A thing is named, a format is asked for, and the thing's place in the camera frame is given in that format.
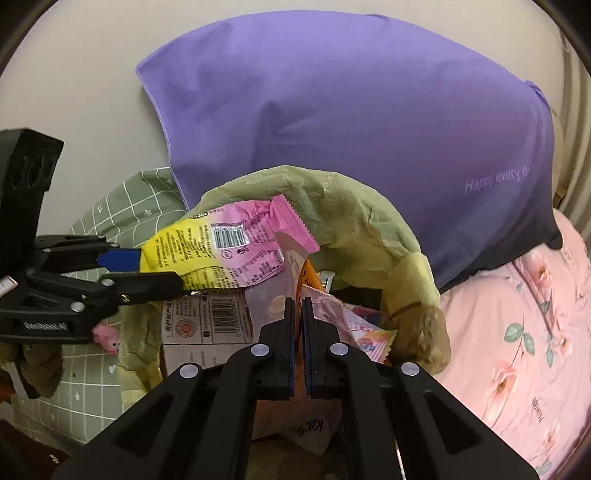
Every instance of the purple pillow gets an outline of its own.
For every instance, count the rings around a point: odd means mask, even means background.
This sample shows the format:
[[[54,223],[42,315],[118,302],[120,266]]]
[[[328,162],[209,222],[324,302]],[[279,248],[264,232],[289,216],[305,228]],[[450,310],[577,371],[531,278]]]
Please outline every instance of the purple pillow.
[[[338,171],[392,202],[441,289],[561,246],[544,96],[423,28],[379,15],[247,15],[171,41],[137,73],[188,208],[263,168]]]

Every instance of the green checkered fabric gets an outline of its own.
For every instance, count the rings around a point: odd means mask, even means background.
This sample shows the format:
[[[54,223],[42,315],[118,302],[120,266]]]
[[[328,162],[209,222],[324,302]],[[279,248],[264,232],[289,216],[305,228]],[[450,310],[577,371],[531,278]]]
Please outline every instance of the green checkered fabric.
[[[75,235],[105,235],[109,242],[136,248],[185,214],[168,167],[145,170],[97,202],[72,226]],[[104,269],[69,274],[97,281]],[[119,315],[106,319],[119,325]],[[99,345],[64,345],[64,376],[52,398],[13,398],[15,422],[47,445],[71,451],[94,438],[123,412],[115,372],[117,357]]]

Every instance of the trash bag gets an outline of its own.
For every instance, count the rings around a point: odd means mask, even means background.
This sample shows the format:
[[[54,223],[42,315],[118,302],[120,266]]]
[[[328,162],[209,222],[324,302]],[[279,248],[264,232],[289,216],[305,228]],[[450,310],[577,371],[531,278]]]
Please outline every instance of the trash bag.
[[[431,374],[443,370],[451,349],[427,257],[396,208],[376,190],[339,173],[281,166],[210,190],[186,217],[281,193],[320,245],[310,257],[314,269],[336,273],[334,289],[382,290],[382,327],[398,330],[391,358],[416,361]]]

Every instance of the screw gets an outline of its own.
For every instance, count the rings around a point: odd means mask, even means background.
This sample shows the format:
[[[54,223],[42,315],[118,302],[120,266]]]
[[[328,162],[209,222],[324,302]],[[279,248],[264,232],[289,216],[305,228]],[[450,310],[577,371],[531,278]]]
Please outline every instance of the screw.
[[[70,303],[70,308],[76,313],[86,310],[86,306],[81,301],[73,301]]]
[[[346,346],[344,343],[333,343],[330,346],[330,352],[333,355],[343,356],[349,351],[349,347]]]
[[[402,370],[402,373],[404,375],[408,375],[409,377],[414,377],[415,375],[418,375],[418,373],[421,371],[418,365],[412,362],[403,363],[400,367],[400,370]]]
[[[271,349],[264,343],[256,343],[251,347],[251,353],[254,356],[265,356],[271,351]]]
[[[183,378],[193,378],[199,373],[199,367],[195,364],[183,365],[178,373],[180,373]]]

